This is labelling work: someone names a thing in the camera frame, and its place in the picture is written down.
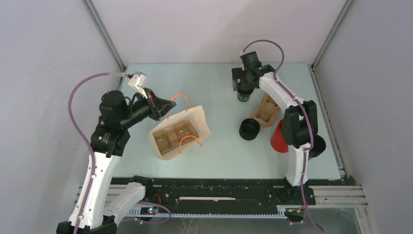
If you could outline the dark takeout coffee cup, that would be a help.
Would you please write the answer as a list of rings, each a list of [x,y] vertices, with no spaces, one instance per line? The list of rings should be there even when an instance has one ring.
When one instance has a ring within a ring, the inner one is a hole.
[[[240,102],[247,102],[250,99],[251,94],[253,93],[253,90],[238,90],[237,91],[237,99]]]

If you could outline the paper bag orange handles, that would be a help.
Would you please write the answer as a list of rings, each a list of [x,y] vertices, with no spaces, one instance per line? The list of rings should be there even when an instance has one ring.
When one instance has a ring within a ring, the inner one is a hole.
[[[203,141],[211,136],[204,109],[201,105],[191,107],[184,94],[176,94],[170,100],[183,97],[187,102],[185,110],[167,114],[148,134],[149,144],[160,160],[172,160],[193,145],[203,146]]]

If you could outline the brown pulp cup carrier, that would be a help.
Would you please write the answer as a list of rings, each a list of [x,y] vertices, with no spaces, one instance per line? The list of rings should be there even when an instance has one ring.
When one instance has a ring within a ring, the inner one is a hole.
[[[271,127],[281,110],[280,106],[265,93],[261,103],[254,109],[252,118],[263,128]]]

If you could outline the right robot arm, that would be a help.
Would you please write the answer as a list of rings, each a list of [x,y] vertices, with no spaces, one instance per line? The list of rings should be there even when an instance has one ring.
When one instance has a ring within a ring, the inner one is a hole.
[[[318,135],[317,105],[313,100],[304,100],[294,94],[278,77],[269,64],[263,65],[256,52],[240,55],[242,67],[233,68],[233,90],[240,102],[247,102],[255,89],[265,91],[269,99],[262,100],[260,109],[283,112],[271,138],[271,146],[279,153],[288,154],[288,168],[283,197],[295,204],[303,197],[307,186],[308,161],[326,150],[326,142]]]

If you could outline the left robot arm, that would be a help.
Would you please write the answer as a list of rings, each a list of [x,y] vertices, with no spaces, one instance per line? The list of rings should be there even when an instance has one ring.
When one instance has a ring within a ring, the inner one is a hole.
[[[127,103],[121,91],[102,96],[98,125],[88,141],[89,163],[76,206],[68,221],[58,224],[58,234],[114,234],[138,202],[148,203],[154,197],[152,187],[132,181],[109,205],[106,205],[113,173],[130,139],[129,128],[146,118],[160,120],[176,103],[159,98],[151,89],[135,94],[136,101]]]

